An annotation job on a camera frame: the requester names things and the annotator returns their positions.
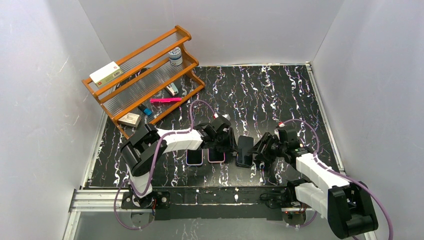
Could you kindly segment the black phone case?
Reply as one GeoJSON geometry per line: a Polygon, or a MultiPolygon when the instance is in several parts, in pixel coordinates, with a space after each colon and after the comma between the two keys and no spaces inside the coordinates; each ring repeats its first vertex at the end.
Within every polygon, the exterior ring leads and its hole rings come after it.
{"type": "Polygon", "coordinates": [[[237,143],[236,166],[250,168],[253,165],[253,154],[249,151],[254,147],[254,138],[240,135],[237,143]]]}

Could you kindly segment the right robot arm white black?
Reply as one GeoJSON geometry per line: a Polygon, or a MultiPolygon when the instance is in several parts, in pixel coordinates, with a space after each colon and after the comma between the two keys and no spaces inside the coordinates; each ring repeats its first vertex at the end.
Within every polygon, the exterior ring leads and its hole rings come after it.
{"type": "Polygon", "coordinates": [[[282,158],[306,179],[289,181],[282,194],[284,202],[298,202],[311,207],[327,219],[339,239],[378,229],[372,198],[359,184],[332,173],[314,152],[301,143],[295,130],[279,126],[277,134],[266,132],[248,150],[261,162],[282,158]]]}

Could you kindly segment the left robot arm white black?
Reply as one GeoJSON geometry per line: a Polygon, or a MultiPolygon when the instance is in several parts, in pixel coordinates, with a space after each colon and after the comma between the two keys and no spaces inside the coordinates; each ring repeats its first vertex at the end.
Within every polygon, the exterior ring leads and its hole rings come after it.
{"type": "Polygon", "coordinates": [[[237,144],[231,123],[225,115],[212,122],[200,123],[188,129],[165,130],[145,124],[120,148],[119,152],[129,171],[133,194],[142,199],[153,191],[152,178],[157,160],[168,152],[198,151],[228,156],[237,144]]]}

